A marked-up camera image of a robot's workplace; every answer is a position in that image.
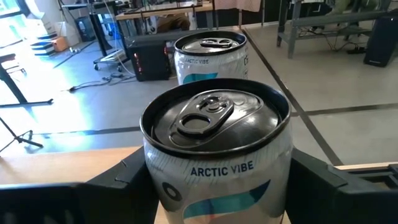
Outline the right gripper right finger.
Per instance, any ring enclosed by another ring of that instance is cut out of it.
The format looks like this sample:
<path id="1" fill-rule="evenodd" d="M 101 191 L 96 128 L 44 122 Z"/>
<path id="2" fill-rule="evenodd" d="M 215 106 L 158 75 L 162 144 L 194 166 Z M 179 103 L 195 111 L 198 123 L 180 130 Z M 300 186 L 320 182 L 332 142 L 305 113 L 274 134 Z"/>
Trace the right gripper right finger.
<path id="1" fill-rule="evenodd" d="M 333 166 L 294 149 L 285 210 L 291 223 L 397 223 L 397 163 Z"/>

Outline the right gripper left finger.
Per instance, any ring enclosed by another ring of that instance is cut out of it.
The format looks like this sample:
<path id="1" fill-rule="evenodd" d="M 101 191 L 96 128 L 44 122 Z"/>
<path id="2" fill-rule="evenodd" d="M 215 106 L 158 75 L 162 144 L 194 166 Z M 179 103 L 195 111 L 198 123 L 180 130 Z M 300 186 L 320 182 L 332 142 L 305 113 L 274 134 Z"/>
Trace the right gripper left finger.
<path id="1" fill-rule="evenodd" d="M 1 158 L 1 223 L 154 223 L 142 147 Z"/>

